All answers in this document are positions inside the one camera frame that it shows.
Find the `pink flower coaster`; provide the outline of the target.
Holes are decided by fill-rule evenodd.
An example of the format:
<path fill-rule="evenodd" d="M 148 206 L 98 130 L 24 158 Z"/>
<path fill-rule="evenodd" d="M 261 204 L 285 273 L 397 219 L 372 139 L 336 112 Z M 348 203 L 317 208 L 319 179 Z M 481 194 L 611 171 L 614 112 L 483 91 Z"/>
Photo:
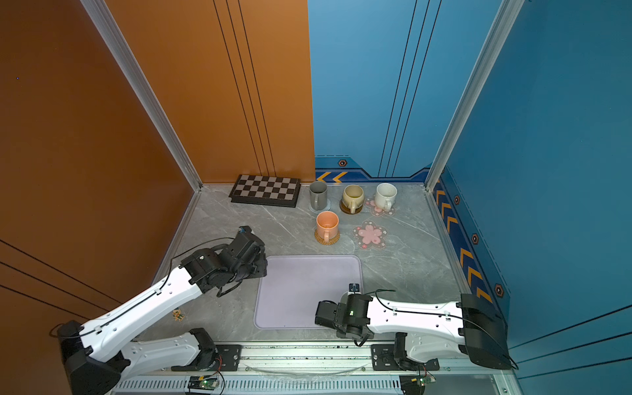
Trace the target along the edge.
<path fill-rule="evenodd" d="M 373 221 L 365 221 L 352 229 L 355 245 L 361 250 L 382 250 L 387 246 L 389 232 Z"/>
<path fill-rule="evenodd" d="M 365 207 L 374 217 L 391 217 L 395 214 L 396 208 L 392 207 L 390 210 L 385 211 L 375 204 L 375 200 L 367 198 L 365 200 Z"/>

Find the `orange ceramic mug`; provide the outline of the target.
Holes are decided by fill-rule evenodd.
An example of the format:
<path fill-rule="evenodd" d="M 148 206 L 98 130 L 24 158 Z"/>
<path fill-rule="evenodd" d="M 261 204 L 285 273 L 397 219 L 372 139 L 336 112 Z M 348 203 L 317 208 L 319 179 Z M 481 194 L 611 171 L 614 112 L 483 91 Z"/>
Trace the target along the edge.
<path fill-rule="evenodd" d="M 316 219 L 316 231 L 326 240 L 339 234 L 339 217 L 334 212 L 321 212 Z"/>

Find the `grey metal cup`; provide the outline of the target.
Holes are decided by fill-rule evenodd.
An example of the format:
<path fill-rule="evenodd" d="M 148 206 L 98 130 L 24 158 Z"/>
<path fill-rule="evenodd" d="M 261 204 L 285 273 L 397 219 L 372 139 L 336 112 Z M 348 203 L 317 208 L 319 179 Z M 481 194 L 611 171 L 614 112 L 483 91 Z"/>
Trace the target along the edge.
<path fill-rule="evenodd" d="M 309 186 L 310 205 L 314 209 L 323 209 L 329 204 L 328 186 L 323 181 L 314 181 Z"/>

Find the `yellow ceramic mug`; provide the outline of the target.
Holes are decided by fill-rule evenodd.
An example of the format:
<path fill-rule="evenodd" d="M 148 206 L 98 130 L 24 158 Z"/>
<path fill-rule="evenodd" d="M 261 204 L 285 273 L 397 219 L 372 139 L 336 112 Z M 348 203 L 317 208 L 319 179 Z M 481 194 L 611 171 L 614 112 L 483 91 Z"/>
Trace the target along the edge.
<path fill-rule="evenodd" d="M 362 187 L 360 187 L 359 185 L 355 185 L 355 184 L 348 185 L 347 187 L 345 187 L 343 191 L 341 200 L 343 200 L 346 206 L 349 207 L 352 210 L 352 212 L 354 212 L 355 209 L 360 204 L 364 205 L 364 202 L 365 202 L 364 189 L 362 189 Z"/>

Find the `white ceramic mug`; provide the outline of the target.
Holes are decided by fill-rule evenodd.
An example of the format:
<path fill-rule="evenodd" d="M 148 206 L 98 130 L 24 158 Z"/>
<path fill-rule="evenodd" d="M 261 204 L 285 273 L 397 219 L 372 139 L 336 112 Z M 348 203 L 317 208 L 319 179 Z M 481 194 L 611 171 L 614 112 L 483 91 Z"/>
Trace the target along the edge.
<path fill-rule="evenodd" d="M 385 212 L 391 211 L 397 194 L 398 190 L 393 184 L 379 184 L 375 192 L 375 206 Z"/>

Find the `tan rattan round coaster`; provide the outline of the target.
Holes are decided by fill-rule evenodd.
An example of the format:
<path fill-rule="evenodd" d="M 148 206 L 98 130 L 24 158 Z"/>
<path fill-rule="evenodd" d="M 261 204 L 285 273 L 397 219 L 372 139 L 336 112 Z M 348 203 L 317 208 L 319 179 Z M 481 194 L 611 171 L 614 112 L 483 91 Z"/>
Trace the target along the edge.
<path fill-rule="evenodd" d="M 335 245 L 335 243 L 339 242 L 341 235 L 337 234 L 333 238 L 329 238 L 326 240 L 324 237 L 321 237 L 320 234 L 316 231 L 314 232 L 314 238 L 321 245 Z"/>

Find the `brown wooden round coaster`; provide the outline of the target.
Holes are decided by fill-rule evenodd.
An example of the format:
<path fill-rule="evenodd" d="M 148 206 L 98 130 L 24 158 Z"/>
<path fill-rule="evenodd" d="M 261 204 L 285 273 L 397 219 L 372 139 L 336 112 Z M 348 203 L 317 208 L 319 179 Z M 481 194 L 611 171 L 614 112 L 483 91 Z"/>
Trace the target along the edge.
<path fill-rule="evenodd" d="M 343 213 L 345 213 L 345 214 L 347 214 L 347 215 L 355 215 L 355 214 L 359 214 L 359 213 L 362 211 L 362 209 L 363 209 L 364 205 L 363 205 L 363 204 L 360 204 L 360 205 L 359 205 L 359 206 L 355 209 L 355 211 L 354 211 L 354 212 L 352 212 L 352 210 L 351 210 L 349 207 L 347 207 L 347 206 L 346 206 L 345 202 L 344 202 L 343 200 L 341 200 L 341 201 L 339 202 L 339 207 L 340 207 L 340 209 L 342 210 L 342 212 L 343 212 Z"/>

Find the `light blue woven coaster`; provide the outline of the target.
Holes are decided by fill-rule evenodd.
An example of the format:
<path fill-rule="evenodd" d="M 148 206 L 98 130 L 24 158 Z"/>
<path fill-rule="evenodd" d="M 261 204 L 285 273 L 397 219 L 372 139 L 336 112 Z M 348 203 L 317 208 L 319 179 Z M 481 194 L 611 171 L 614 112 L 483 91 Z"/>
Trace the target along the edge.
<path fill-rule="evenodd" d="M 312 208 L 311 206 L 309 206 L 309 207 L 308 207 L 308 209 L 309 209 L 312 213 L 319 214 L 319 213 L 321 213 L 321 212 L 327 212 L 327 211 L 329 211 L 329 210 L 330 210 L 330 207 L 329 207 L 329 206 L 327 206 L 327 207 L 325 207 L 325 208 L 323 208 L 323 209 L 314 209 L 314 208 Z"/>

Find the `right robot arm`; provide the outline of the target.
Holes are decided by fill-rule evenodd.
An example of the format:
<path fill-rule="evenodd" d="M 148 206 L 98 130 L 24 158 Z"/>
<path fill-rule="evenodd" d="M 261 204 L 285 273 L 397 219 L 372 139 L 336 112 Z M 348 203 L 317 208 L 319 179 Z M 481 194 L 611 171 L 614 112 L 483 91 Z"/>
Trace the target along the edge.
<path fill-rule="evenodd" d="M 492 370 L 516 370 L 507 345 L 508 325 L 487 301 L 461 294 L 457 301 L 416 304 L 381 297 L 385 289 L 348 291 L 339 302 L 320 301 L 314 323 L 362 347 L 378 334 L 395 335 L 393 360 L 415 370 L 434 359 L 468 357 Z"/>

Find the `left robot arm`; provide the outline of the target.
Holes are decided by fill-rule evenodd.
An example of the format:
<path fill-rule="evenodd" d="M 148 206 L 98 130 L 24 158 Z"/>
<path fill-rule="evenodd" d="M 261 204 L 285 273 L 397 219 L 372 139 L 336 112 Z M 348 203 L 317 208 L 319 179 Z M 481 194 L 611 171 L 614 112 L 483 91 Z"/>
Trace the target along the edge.
<path fill-rule="evenodd" d="M 102 316 L 70 321 L 52 333 L 74 394 L 106 394 L 120 381 L 161 369 L 209 371 L 222 357 L 205 329 L 139 341 L 138 335 L 181 305 L 214 291 L 222 297 L 246 279 L 266 276 L 265 243 L 246 225 L 215 246 L 181 253 L 181 262 L 155 285 Z"/>

